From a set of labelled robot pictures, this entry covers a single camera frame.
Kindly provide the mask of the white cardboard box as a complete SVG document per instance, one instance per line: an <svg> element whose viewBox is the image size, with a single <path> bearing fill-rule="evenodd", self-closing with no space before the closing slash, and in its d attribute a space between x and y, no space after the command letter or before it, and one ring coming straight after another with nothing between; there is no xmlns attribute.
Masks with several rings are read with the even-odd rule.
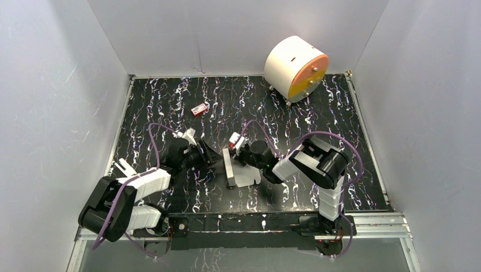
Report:
<svg viewBox="0 0 481 272"><path fill-rule="evenodd" d="M250 165L241 165L230 156L228 148L222 149L222 156L229 188L236 186L242 188L261 183L261 174L257 168Z"/></svg>

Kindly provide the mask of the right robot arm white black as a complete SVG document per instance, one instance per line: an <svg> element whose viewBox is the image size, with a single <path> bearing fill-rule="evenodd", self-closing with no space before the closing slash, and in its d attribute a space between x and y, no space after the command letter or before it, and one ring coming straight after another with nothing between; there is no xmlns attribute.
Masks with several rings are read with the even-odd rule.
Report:
<svg viewBox="0 0 481 272"><path fill-rule="evenodd" d="M310 135L284 158L276 157L266 141L230 145L231 157L242 166L254 167L273 184L291 177L310 182L318 188L318 215L299 218L294 229L303 234L333 235L342 227L343 182L347 155L335 146Z"/></svg>

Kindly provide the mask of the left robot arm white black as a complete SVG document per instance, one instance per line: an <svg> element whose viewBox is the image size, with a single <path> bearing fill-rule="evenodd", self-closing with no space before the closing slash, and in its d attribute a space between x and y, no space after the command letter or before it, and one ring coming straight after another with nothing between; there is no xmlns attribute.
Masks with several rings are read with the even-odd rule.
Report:
<svg viewBox="0 0 481 272"><path fill-rule="evenodd" d="M158 167L126 178L102 177L79 213L78 224L99 235L100 241L117 241L125 233L149 229L162 236L169 229L168 212L143 198L168 189L186 169L208 169L222 160L207 143L175 138L160 158Z"/></svg>

